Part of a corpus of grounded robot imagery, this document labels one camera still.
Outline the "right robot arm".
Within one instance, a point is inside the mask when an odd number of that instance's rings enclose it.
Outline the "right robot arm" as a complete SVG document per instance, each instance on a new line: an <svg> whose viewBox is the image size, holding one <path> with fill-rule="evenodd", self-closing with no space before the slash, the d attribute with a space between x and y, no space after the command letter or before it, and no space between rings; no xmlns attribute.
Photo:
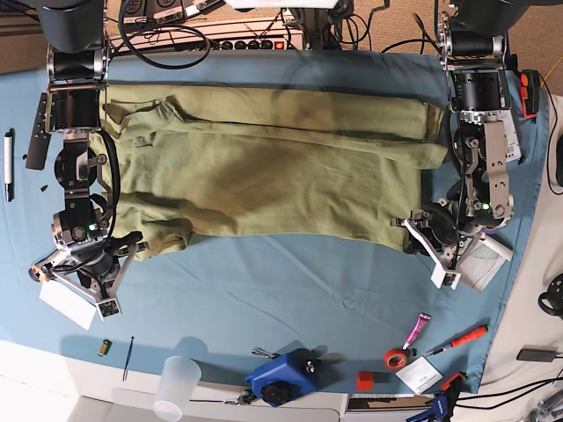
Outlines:
<svg viewBox="0 0 563 422"><path fill-rule="evenodd" d="M26 166L42 170L50 137L63 138L54 172L64 191L55 214L55 251L30 268L33 280L75 288L101 316L121 311L117 289L135 254L148 248L139 231L113 236L121 179L117 150L100 117L110 45L104 1L40 1L48 40L48 87L42 93Z"/></svg>

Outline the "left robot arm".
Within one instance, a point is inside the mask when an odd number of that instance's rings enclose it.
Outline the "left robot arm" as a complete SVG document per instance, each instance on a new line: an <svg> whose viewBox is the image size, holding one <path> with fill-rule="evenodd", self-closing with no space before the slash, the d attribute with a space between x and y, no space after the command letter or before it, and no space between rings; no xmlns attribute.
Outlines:
<svg viewBox="0 0 563 422"><path fill-rule="evenodd" d="M479 237L483 228L505 226L514 214L503 120L511 109L508 30L529 4L451 1L449 5L453 13L434 8L435 31L423 30L420 43L434 47L445 72L445 134L459 180L445 200L391 223L407 230L407 253L428 255L435 270L452 280L466 240Z"/></svg>

